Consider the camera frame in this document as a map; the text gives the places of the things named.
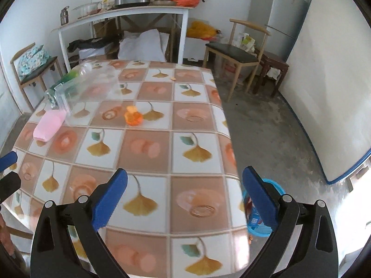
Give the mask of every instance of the pink object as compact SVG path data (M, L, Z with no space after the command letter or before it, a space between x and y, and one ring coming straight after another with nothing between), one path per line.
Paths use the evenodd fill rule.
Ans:
M42 142L48 142L61 128L66 115L67 113L64 110L46 111L33 131L33 138Z

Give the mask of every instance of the table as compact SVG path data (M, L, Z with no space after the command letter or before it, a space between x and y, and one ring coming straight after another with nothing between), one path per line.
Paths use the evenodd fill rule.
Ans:
M281 86L281 83L283 82L283 79L285 78L287 71L289 70L289 65L286 64L279 56L264 51L262 55L262 59L260 60L260 64L262 66L262 71L259 75L259 79L254 87L253 93L256 94L259 91L260 86L264 86L267 82L268 76L267 73L270 70L270 68L276 68L281 70L281 73L278 76L278 82L270 95L272 98L276 95L278 92L279 87Z
M184 45L186 43L186 34L187 34L187 26L188 26L188 17L189 17L189 10L192 9L191 7L181 7L181 6L137 6L137 7L129 7L129 8L121 8L121 9L114 9L110 11L104 11L101 13L96 13L91 16L86 16L84 18L78 19L75 22L70 22L66 25L63 25L55 31L58 31L59 34L59 41L61 43L62 54L64 58L64 63L66 64L67 71L71 70L69 61L68 61L68 54L66 45L64 43L62 32L73 27L91 23L93 21L98 21L102 19L108 18L115 18L117 16L129 16L135 14L144 14L144 13L170 13L170 14L180 14L183 15L182 18L182 26L181 26L181 34L180 34L180 43L179 43L179 53L178 53L178 64L183 63L183 54L184 54Z
M21 188L5 206L35 231L44 202L72 203L106 183L116 168L128 186L102 239L128 274L215 277L249 262L242 193L221 100L208 69L147 61L101 62L117 70L120 90L81 101L47 143L32 133L42 103L19 135ZM142 125L126 125L136 105ZM77 254L87 260L72 228Z

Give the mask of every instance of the bucket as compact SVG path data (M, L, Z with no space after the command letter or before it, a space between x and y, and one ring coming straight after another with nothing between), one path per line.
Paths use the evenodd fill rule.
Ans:
M279 192L280 195L284 195L286 192L283 188L276 183L275 181L269 179L263 179L264 182L272 184L275 189ZM246 209L248 205L248 200L250 196L246 190L243 191L243 202ZM247 219L247 230L250 234L258 236L258 237L269 237L272 233L272 229L266 225L264 225L263 221L261 220L259 213L257 212L254 204L252 202L249 203L251 211L249 212L249 218Z

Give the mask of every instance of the refrigerator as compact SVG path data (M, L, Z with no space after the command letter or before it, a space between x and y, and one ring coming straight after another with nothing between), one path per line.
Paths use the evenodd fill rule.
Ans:
M265 50L284 61L294 47L309 8L309 0L252 0L248 21L266 27L271 33ZM261 45L263 34L247 29L247 33Z

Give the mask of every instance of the blue gripper pad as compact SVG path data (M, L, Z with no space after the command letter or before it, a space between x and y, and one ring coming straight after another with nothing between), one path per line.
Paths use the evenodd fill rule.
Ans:
M107 226L114 209L128 185L128 174L118 169L107 183L106 192L93 207L92 225L95 231Z
M0 172L3 172L10 165L17 163L18 157L16 152L10 152L9 154L0 158Z
M252 166L244 169L242 183L259 212L264 225L271 227L274 231L278 226L278 209L264 188L264 181Z

